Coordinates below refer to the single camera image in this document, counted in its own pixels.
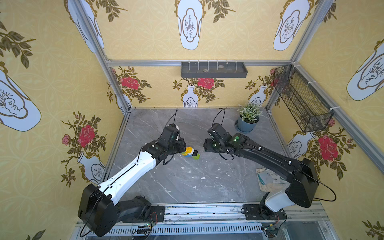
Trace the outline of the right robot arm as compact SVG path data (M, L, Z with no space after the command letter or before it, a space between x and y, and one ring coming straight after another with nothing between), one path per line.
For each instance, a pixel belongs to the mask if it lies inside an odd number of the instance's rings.
M311 161L307 159L299 161L278 154L241 133L232 136L218 123L208 129L208 134L210 138L205 139L205 152L235 155L251 160L278 174L289 183L284 190L265 195L260 202L262 210L276 213L292 205L303 208L312 205L320 183Z

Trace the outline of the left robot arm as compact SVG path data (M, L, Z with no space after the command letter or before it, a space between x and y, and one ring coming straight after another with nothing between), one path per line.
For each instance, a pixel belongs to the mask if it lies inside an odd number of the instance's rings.
M117 174L97 186L85 187L78 217L98 237L106 235L118 222L147 219L152 207L148 200L142 196L129 201L121 198L144 174L160 163L168 164L168 157L183 153L186 148L179 127L167 125L157 140L141 147L135 159Z

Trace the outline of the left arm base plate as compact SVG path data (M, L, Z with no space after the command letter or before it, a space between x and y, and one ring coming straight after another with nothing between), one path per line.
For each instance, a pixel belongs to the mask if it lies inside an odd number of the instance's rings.
M145 208L138 217L133 218L134 223L154 222L162 223L165 219L165 206L151 206Z

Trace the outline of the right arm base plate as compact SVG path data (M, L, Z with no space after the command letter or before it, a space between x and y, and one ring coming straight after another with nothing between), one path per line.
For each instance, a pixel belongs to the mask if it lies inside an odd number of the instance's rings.
M277 222L278 220L287 219L283 210L273 212L263 204L244 204L241 212L245 215L247 221L268 220Z

